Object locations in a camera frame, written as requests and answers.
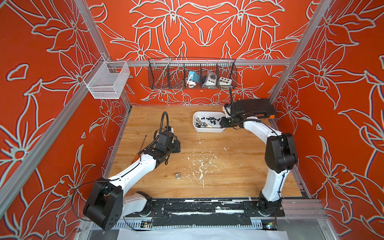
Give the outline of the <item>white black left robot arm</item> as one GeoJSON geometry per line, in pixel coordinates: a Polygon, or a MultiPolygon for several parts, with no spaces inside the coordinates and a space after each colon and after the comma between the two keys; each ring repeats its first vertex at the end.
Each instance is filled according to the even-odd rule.
{"type": "Polygon", "coordinates": [[[149,215],[152,212],[152,197],[142,191],[131,196],[127,196],[127,193],[146,174],[161,164],[167,165],[171,154],[180,151],[181,143],[169,124],[169,115],[163,112],[153,141],[139,150],[132,164],[117,175],[92,181],[93,187],[83,208],[83,215],[74,215],[81,221],[93,222],[104,231],[111,230],[127,215],[149,215]]]}

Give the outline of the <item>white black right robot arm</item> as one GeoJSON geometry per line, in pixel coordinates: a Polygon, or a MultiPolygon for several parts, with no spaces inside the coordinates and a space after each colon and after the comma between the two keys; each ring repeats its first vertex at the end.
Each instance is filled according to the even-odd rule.
{"type": "Polygon", "coordinates": [[[266,144],[265,163],[267,179],[258,198],[258,212],[269,217],[281,207],[285,181],[298,163],[294,136],[268,126],[262,120],[274,119],[276,111],[267,99],[234,101],[230,91],[230,103],[223,107],[225,116],[220,120],[222,128],[245,129],[266,144]]]}

